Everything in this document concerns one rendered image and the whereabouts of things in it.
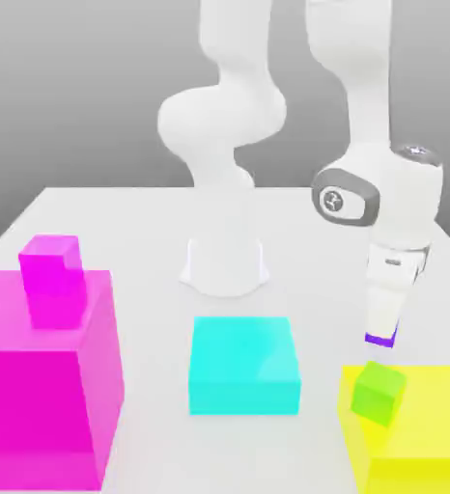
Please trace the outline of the large yellow box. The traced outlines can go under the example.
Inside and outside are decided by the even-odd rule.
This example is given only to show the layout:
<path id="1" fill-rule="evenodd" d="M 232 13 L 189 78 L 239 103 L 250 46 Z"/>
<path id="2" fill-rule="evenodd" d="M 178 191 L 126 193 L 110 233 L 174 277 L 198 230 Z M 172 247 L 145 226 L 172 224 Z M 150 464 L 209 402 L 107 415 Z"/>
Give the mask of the large yellow box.
<path id="1" fill-rule="evenodd" d="M 450 494 L 450 366 L 397 366 L 407 377 L 388 426 L 351 411 L 361 366 L 343 366 L 337 411 L 357 494 Z"/>

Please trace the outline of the small green cube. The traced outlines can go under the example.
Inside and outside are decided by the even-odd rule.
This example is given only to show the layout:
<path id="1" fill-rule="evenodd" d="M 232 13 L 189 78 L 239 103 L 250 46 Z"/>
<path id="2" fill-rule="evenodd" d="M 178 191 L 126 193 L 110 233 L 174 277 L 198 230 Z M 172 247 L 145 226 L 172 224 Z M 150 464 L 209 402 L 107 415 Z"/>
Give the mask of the small green cube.
<path id="1" fill-rule="evenodd" d="M 389 426 L 407 385 L 400 371 L 370 361 L 355 379 L 351 410 L 378 425 Z"/>

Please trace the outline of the large magenta box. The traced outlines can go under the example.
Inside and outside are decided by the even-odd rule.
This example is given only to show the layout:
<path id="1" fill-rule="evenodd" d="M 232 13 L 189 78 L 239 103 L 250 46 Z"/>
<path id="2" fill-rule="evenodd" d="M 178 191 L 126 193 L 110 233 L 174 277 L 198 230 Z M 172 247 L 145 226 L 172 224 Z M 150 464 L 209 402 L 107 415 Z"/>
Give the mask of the large magenta box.
<path id="1" fill-rule="evenodd" d="M 0 271 L 0 490 L 101 489 L 125 388 L 111 275 L 86 272 L 74 329 L 36 329 Z"/>

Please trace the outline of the large cyan box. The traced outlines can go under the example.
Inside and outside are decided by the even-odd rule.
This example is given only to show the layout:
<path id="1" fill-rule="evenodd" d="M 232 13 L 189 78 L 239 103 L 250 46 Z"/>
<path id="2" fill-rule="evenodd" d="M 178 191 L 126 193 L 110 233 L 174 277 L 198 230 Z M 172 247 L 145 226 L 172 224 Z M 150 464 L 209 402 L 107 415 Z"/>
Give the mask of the large cyan box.
<path id="1" fill-rule="evenodd" d="M 207 416 L 294 416 L 301 374 L 284 316 L 197 316 L 188 409 Z"/>

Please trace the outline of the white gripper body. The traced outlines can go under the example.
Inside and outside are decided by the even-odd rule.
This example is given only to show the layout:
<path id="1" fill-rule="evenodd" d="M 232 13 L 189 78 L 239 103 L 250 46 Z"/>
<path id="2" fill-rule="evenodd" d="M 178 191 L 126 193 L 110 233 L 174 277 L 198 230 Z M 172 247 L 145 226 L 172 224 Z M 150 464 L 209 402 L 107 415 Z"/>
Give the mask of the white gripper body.
<path id="1" fill-rule="evenodd" d="M 424 271 L 430 247 L 399 250 L 371 244 L 367 261 L 367 278 L 386 288 L 409 288 Z"/>

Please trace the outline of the small purple cube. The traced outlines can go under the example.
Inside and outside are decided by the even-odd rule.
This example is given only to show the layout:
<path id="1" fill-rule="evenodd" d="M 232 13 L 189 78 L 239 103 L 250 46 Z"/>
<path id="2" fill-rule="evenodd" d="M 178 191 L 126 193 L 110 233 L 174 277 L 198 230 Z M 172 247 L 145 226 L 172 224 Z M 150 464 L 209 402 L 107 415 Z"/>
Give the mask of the small purple cube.
<path id="1" fill-rule="evenodd" d="M 372 335 L 368 332 L 365 333 L 365 342 L 375 344 L 381 347 L 392 348 L 395 343 L 398 327 L 395 327 L 392 335 L 389 338 Z"/>

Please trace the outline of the small magenta cube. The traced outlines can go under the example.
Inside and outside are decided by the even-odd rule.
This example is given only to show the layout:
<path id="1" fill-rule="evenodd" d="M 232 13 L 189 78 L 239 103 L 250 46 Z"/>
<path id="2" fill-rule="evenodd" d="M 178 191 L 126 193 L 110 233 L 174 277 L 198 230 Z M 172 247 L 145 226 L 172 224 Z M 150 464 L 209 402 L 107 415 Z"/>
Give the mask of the small magenta cube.
<path id="1" fill-rule="evenodd" d="M 78 237 L 36 234 L 18 259 L 33 327 L 77 328 L 87 305 Z"/>

